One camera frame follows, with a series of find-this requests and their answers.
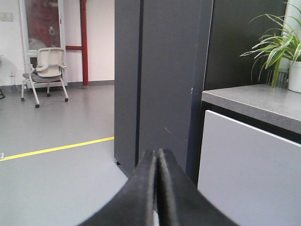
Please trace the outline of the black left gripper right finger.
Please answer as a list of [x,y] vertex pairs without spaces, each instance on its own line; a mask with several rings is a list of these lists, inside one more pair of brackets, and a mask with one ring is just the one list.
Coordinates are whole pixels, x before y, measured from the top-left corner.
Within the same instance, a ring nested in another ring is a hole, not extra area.
[[237,225],[199,192],[168,149],[158,151],[157,207],[161,226]]

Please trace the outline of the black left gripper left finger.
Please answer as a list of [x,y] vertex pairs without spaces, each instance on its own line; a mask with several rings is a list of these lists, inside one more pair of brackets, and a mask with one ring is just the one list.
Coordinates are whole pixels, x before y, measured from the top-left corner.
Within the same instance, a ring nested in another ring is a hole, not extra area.
[[157,155],[147,150],[129,180],[81,226],[152,226]]

